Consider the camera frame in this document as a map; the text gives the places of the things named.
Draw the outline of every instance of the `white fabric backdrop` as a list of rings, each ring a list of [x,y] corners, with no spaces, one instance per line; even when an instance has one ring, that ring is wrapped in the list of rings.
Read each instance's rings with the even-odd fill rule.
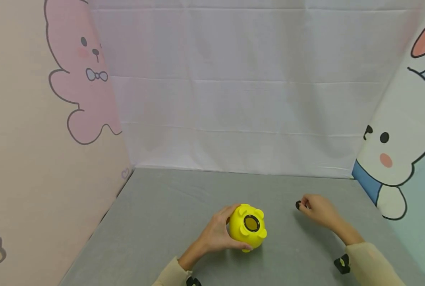
[[[349,177],[425,0],[91,0],[136,166]]]

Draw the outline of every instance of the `yellow plastic pot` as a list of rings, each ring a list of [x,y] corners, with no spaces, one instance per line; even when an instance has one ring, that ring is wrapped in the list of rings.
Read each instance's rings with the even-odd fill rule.
[[[247,243],[256,249],[267,237],[263,211],[242,204],[230,216],[229,232],[231,238]]]

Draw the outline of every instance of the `beige sleeve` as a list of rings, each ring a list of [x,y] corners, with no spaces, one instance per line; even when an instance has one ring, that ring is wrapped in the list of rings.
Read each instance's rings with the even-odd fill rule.
[[[351,271],[362,286],[404,286],[389,261],[371,243],[348,245]]]
[[[182,269],[177,257],[174,257],[152,286],[185,286],[185,282],[191,275],[192,271]]]

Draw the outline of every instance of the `gray tabletop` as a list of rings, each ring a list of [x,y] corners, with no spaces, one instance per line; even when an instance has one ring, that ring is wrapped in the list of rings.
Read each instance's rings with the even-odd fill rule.
[[[357,181],[217,172],[136,169],[66,274],[62,286],[151,285],[224,205],[265,213],[268,237],[250,253],[224,251],[194,268],[203,286],[357,285],[333,260],[344,245],[302,216],[304,193],[328,197],[389,259],[406,285],[425,277]]]

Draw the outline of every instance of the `pink cheek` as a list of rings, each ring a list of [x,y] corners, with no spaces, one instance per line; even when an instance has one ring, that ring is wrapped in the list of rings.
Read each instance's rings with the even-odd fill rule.
[[[85,48],[77,48],[77,55],[80,58],[86,58],[89,56],[89,52]]]
[[[388,154],[382,153],[379,156],[379,160],[381,161],[381,164],[383,164],[387,168],[391,168],[393,165],[392,159]]]

